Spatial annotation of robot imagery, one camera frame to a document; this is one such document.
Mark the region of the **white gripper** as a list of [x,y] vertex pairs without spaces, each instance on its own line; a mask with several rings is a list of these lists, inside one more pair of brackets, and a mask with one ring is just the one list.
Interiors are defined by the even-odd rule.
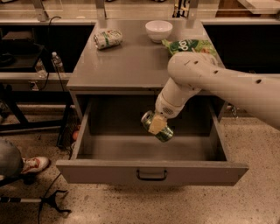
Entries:
[[148,131],[151,134],[158,134],[167,124],[167,119],[172,119],[178,116],[183,109],[183,106],[171,105],[162,94],[160,94],[155,103],[156,114],[148,115],[150,126]]

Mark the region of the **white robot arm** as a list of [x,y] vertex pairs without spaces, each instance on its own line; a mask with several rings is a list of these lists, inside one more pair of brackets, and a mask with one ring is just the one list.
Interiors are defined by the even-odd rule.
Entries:
[[176,117],[186,102],[206,90],[246,110],[280,130],[280,78],[269,74],[243,73],[217,65],[209,53],[178,52],[171,56],[169,80],[156,100],[155,116],[148,131],[154,135]]

